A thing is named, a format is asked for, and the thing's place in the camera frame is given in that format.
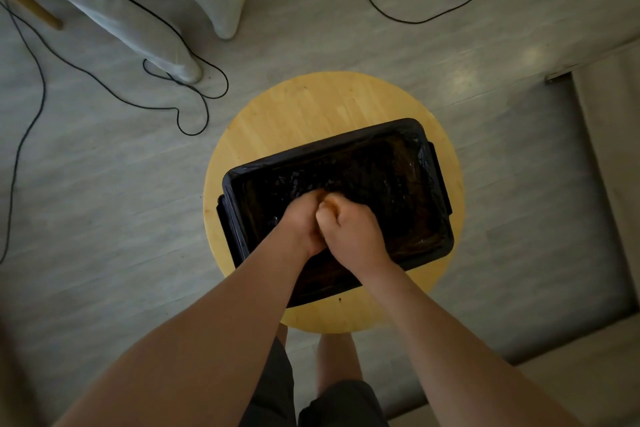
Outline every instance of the round wooden tabletop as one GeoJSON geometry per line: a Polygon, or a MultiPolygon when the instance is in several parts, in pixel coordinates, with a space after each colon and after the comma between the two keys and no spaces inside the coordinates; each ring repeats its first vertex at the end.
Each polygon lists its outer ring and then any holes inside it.
{"type": "MultiPolygon", "coordinates": [[[[312,73],[280,83],[254,98],[229,124],[213,151],[204,185],[204,223],[223,274],[235,269],[216,212],[222,178],[229,169],[315,140],[405,117],[419,121],[436,148],[457,243],[465,215],[462,173],[456,152],[433,115],[408,93],[372,76],[347,71],[312,73]]],[[[408,274],[423,291],[429,291],[447,269],[453,253],[408,274]]],[[[363,287],[292,307],[282,318],[287,326],[316,333],[358,331],[384,320],[382,310],[363,287]]]]}

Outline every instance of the shorts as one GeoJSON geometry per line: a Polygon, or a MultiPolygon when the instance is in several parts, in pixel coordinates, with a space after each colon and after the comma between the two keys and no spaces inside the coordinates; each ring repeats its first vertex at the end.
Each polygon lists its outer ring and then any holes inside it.
{"type": "Polygon", "coordinates": [[[293,406],[293,370],[284,347],[273,342],[267,363],[239,427],[388,427],[372,388],[344,380],[300,412],[293,406]]]}

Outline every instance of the wooden chair leg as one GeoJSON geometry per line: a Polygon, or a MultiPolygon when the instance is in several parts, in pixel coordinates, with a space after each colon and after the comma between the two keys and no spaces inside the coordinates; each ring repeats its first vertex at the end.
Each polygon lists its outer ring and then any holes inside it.
{"type": "Polygon", "coordinates": [[[46,10],[43,6],[41,6],[35,0],[14,0],[30,10],[33,15],[35,15],[41,21],[44,21],[45,24],[53,27],[54,29],[62,29],[62,21],[55,17],[52,13],[46,10]]]}

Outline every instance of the bare arm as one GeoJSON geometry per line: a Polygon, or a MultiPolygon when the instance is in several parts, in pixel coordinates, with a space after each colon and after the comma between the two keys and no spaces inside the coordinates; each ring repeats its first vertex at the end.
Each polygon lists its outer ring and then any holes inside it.
{"type": "Polygon", "coordinates": [[[238,425],[300,270],[325,246],[321,197],[293,201],[234,273],[135,343],[57,426],[238,425]]]}
{"type": "Polygon", "coordinates": [[[391,317],[443,427],[580,425],[389,259],[369,208],[330,194],[316,216],[333,256],[391,317]]]}

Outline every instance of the rectangular container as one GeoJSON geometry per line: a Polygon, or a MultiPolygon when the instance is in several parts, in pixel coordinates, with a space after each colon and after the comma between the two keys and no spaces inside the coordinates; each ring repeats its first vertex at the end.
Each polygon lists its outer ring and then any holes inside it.
{"type": "MultiPolygon", "coordinates": [[[[414,119],[400,119],[311,142],[231,169],[218,215],[236,268],[309,190],[339,191],[367,204],[391,259],[404,270],[453,248],[452,213],[435,148],[414,119]]],[[[328,250],[312,257],[288,307],[358,287],[328,250]]]]}

